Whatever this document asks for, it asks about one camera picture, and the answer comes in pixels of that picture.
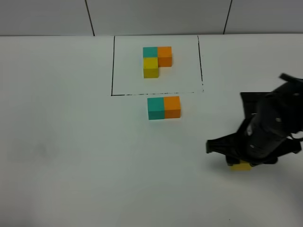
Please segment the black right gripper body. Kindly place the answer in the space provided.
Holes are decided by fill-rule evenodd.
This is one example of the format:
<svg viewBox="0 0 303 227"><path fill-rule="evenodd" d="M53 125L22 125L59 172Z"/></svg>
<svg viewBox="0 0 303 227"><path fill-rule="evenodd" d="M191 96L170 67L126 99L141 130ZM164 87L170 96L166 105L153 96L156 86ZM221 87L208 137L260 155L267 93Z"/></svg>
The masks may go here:
<svg viewBox="0 0 303 227"><path fill-rule="evenodd" d="M302 150L300 139L281 137L252 122L252 117L245 119L237 132L229 135L231 154L225 156L227 165L273 165L279 157Z"/></svg>

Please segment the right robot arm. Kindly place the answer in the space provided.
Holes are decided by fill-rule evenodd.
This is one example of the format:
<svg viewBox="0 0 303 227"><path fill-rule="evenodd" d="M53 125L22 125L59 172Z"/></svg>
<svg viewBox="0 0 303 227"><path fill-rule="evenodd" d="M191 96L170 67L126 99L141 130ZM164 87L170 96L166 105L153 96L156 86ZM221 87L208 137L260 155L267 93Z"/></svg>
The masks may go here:
<svg viewBox="0 0 303 227"><path fill-rule="evenodd" d="M303 80L282 73L284 84L268 93L242 92L245 119L226 156L229 166L272 165L278 158L301 151Z"/></svg>

